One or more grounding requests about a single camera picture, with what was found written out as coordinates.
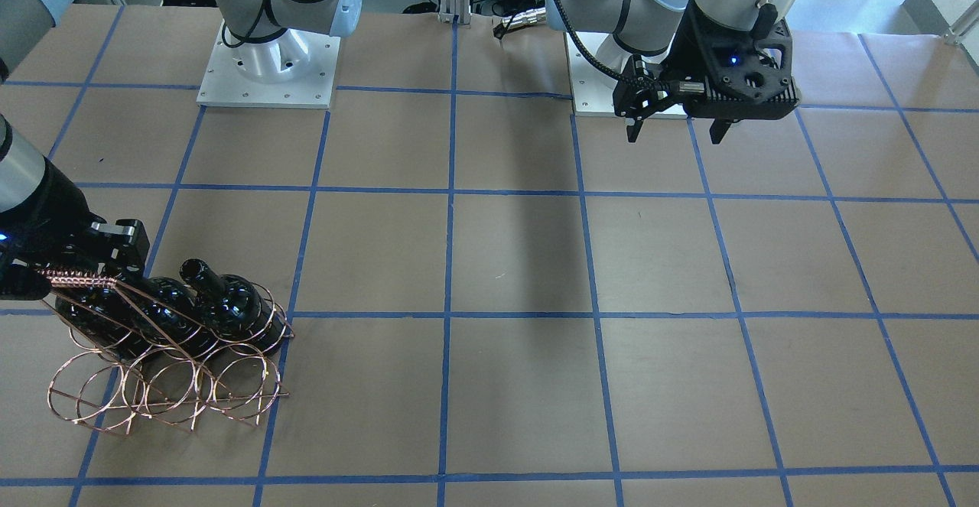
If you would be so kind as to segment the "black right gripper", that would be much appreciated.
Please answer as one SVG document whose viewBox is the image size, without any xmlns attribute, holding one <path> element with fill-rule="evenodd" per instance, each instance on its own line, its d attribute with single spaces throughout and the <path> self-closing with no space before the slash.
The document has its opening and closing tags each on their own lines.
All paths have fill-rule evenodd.
<svg viewBox="0 0 979 507">
<path fill-rule="evenodd" d="M 150 242 L 144 223 L 120 219 L 114 223 L 95 219 L 76 222 L 73 232 L 73 268 L 114 275 L 125 271 L 143 275 Z"/>
</svg>

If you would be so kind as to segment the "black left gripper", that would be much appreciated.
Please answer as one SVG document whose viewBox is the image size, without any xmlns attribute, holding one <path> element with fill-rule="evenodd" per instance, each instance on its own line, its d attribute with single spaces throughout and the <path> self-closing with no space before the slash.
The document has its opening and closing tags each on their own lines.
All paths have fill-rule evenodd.
<svg viewBox="0 0 979 507">
<path fill-rule="evenodd" d="M 639 140 L 647 118 L 706 93 L 704 81 L 661 80 L 656 77 L 661 70 L 661 65 L 647 62 L 640 55 L 632 55 L 623 65 L 622 78 L 616 80 L 614 114 L 626 118 L 628 142 Z M 714 119 L 710 126 L 712 144 L 719 145 L 731 127 L 738 123 L 738 119 Z"/>
</svg>

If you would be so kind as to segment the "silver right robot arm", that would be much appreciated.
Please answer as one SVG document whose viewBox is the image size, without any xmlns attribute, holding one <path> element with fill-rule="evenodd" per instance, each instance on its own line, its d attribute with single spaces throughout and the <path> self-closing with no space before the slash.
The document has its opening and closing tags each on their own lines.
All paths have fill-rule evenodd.
<svg viewBox="0 0 979 507">
<path fill-rule="evenodd" d="M 54 28 L 73 0 L 2 0 L 2 79 Z M 139 220 L 109 224 L 80 188 L 7 119 L 1 148 L 2 298 L 36 301 L 44 270 L 109 275 L 145 270 L 150 242 Z"/>
</svg>

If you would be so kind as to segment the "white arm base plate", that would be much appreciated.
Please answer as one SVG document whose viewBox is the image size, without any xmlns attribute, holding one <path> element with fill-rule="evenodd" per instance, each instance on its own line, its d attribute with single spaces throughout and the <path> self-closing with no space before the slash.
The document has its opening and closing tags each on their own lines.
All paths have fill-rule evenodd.
<svg viewBox="0 0 979 507">
<path fill-rule="evenodd" d="M 578 37 L 590 53 L 609 67 L 625 64 L 627 53 L 616 44 L 611 34 L 580 32 Z M 574 46 L 570 34 L 565 34 L 568 71 L 572 86 L 574 112 L 587 117 L 614 117 L 613 93 L 616 81 L 589 64 Z"/>
<path fill-rule="evenodd" d="M 287 30 L 265 44 L 231 48 L 218 33 L 197 96 L 200 106 L 328 110 L 339 37 Z"/>
</svg>

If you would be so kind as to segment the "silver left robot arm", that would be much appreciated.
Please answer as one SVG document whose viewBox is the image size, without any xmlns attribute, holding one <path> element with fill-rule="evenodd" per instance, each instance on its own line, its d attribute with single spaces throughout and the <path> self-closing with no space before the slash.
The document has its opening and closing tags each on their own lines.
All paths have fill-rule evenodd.
<svg viewBox="0 0 979 507">
<path fill-rule="evenodd" d="M 548 23 L 614 82 L 627 141 L 681 106 L 720 144 L 746 120 L 780 120 L 801 102 L 786 16 L 796 0 L 548 0 Z"/>
</svg>

